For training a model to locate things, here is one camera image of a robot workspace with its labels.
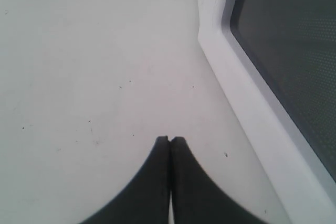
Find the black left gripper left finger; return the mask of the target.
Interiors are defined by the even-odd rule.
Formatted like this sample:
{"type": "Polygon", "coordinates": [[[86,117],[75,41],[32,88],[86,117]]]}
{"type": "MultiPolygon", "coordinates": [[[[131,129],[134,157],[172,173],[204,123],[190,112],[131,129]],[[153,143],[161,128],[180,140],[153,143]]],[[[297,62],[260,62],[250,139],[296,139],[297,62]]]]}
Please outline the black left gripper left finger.
{"type": "Polygon", "coordinates": [[[159,136],[131,181],[83,223],[169,223],[170,141],[159,136]]]}

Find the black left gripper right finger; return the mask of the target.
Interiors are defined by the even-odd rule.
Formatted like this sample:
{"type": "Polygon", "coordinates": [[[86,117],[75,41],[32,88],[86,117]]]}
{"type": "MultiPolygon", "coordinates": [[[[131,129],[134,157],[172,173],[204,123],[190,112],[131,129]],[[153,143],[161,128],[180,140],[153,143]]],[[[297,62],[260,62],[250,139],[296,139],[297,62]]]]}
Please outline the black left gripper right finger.
{"type": "Polygon", "coordinates": [[[185,138],[170,141],[175,223],[265,223],[224,193],[202,169],[185,138]]]}

